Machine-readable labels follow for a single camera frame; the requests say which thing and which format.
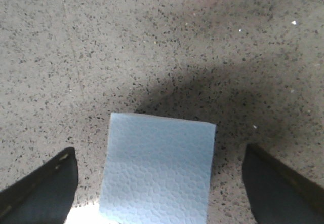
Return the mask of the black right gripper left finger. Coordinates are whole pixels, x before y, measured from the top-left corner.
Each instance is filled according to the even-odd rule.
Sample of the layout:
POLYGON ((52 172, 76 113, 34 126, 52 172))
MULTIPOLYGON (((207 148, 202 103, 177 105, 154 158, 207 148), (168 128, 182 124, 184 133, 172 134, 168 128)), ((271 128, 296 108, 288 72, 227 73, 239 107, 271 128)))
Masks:
POLYGON ((75 148, 67 147, 1 191, 1 223, 64 223, 77 186, 75 148))

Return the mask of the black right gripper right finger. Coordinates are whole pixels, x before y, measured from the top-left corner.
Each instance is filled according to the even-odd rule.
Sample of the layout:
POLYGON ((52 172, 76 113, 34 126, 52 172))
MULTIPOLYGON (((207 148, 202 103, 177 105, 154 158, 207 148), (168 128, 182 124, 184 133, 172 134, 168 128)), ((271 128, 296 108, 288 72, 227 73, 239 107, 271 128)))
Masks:
POLYGON ((257 144, 248 144, 242 180, 257 223, 323 223, 323 187, 257 144))

